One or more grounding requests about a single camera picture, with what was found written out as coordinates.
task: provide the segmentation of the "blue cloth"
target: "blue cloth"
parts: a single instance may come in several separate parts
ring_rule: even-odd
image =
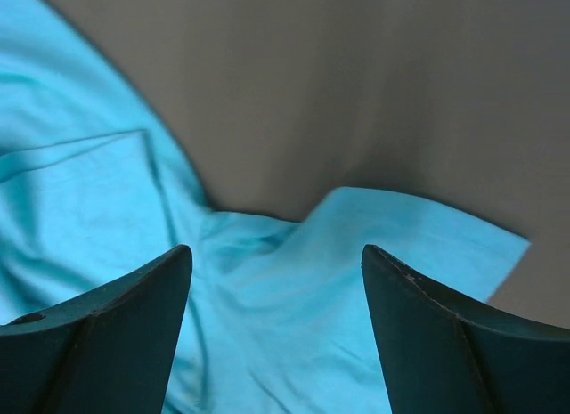
[[[485,300],[527,242],[441,204],[333,191],[303,223],[216,212],[164,125],[39,0],[0,0],[0,322],[178,243],[194,252],[165,413],[389,413],[360,255]]]

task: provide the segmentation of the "gray table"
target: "gray table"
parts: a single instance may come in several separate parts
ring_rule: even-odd
[[[140,88],[218,207],[442,200],[533,246],[491,304],[570,327],[570,0],[51,0]]]

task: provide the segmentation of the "light blue fabric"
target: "light blue fabric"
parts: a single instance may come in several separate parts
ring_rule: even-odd
[[[527,242],[435,202],[333,191],[303,223],[215,212],[147,104],[39,0],[0,0],[0,322],[194,252],[165,413],[389,413],[360,255],[484,300]]]

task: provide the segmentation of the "brown surface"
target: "brown surface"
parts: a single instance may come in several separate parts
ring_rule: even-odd
[[[134,81],[223,208],[339,185],[524,233],[492,304],[570,327],[568,0],[51,0]]]

